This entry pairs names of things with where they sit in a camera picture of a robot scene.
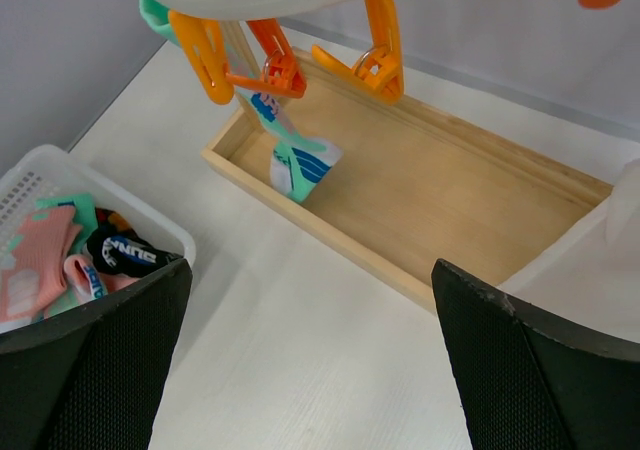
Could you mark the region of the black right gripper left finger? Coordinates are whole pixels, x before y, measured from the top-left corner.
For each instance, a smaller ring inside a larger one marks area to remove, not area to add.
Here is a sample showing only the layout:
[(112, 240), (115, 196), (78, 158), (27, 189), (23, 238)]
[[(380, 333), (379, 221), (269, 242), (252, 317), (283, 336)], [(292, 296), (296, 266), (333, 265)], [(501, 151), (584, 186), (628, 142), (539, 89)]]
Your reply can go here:
[(191, 286), (180, 259), (2, 334), (2, 448), (147, 448)]

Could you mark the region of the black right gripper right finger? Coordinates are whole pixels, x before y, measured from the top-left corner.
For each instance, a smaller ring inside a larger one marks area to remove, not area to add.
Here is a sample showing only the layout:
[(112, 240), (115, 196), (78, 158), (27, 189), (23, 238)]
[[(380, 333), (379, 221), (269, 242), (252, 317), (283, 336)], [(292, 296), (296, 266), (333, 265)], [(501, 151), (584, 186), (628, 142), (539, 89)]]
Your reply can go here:
[(475, 449), (636, 449), (639, 346), (439, 259), (437, 317)]

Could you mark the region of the pink sock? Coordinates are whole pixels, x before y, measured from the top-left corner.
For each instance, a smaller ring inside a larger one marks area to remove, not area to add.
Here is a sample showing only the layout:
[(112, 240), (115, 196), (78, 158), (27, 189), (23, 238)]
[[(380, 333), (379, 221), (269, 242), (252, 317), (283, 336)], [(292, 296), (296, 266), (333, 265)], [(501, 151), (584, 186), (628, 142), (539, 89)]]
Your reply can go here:
[(99, 272), (86, 256), (74, 254), (63, 264), (68, 283), (67, 295), (74, 305), (81, 305), (122, 290), (138, 281), (136, 277)]
[(1, 260), (1, 322), (32, 319), (67, 287), (63, 263), (81, 227), (71, 205), (28, 214)]

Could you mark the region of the mint green sock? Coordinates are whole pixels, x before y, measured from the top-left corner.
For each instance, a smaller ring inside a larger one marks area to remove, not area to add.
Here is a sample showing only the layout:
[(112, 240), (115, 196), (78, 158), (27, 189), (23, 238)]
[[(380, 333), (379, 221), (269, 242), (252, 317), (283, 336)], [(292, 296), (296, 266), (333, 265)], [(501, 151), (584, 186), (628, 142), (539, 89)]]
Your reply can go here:
[(70, 253), (79, 254), (82, 252), (89, 236), (98, 228), (94, 198), (90, 193), (76, 193), (40, 198), (35, 204), (37, 210), (59, 206), (73, 206), (75, 208), (73, 223), (80, 226), (81, 230), (70, 247)]
[(341, 159), (342, 150), (326, 139), (300, 134), (278, 102), (279, 96), (303, 96), (306, 80), (276, 20), (249, 23), (267, 54), (256, 78), (224, 42), (218, 22), (181, 14), (156, 0), (139, 0), (139, 11), (155, 33), (183, 50), (214, 103), (224, 105), (237, 97), (249, 105), (260, 126), (277, 139), (271, 156), (272, 186), (303, 202)]

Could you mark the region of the black blue sock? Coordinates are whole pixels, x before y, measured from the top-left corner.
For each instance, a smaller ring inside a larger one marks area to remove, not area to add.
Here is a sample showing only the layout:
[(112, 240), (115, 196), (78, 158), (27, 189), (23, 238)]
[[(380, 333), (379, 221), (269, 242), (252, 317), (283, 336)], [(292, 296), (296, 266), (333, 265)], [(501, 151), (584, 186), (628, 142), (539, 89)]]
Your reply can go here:
[(183, 258), (181, 254), (158, 249), (138, 237), (106, 228), (94, 231), (83, 251), (99, 272), (132, 278), (145, 277)]

